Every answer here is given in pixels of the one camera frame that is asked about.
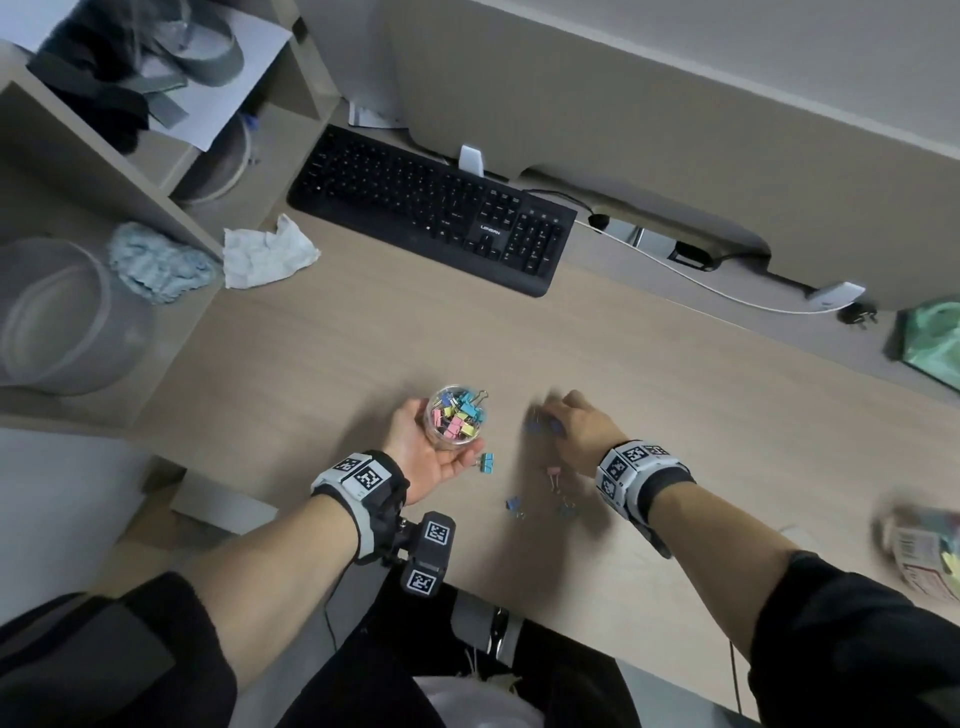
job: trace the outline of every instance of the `black wrist-mounted device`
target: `black wrist-mounted device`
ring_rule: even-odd
[[[394,459],[380,450],[355,452],[323,471],[311,485],[313,496],[330,496],[347,509],[357,528],[355,564],[377,559],[399,561],[407,552],[401,586],[409,594],[434,596],[444,581],[456,523],[431,511],[421,523],[400,516],[410,481]]]
[[[695,483],[689,468],[665,449],[632,440],[611,449],[597,466],[596,485],[608,505],[634,525],[664,559],[673,554],[647,521],[654,498],[675,483]]]

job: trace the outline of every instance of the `light blue rag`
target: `light blue rag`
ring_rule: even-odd
[[[110,268],[137,296],[172,303],[209,285],[219,268],[209,255],[139,223],[123,223],[107,245]]]

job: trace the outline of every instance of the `green plastic bag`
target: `green plastic bag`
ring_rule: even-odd
[[[910,311],[903,361],[960,390],[960,302],[925,303]]]

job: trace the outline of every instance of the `person's right arm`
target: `person's right arm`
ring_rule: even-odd
[[[630,440],[580,392],[543,409],[564,426],[560,456],[587,477]],[[668,485],[646,507],[650,527],[750,661],[766,725],[960,725],[956,625],[801,551],[693,482]]]

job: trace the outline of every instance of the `wristband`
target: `wristband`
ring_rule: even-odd
[[[331,496],[353,518],[357,529],[356,564],[368,564],[391,553],[402,524],[400,509],[410,481],[380,450],[355,452],[313,481],[311,496]]]
[[[684,482],[696,482],[690,470],[661,446],[644,440],[611,449],[597,466],[596,485],[603,499],[666,559],[673,554],[647,517],[657,494]]]

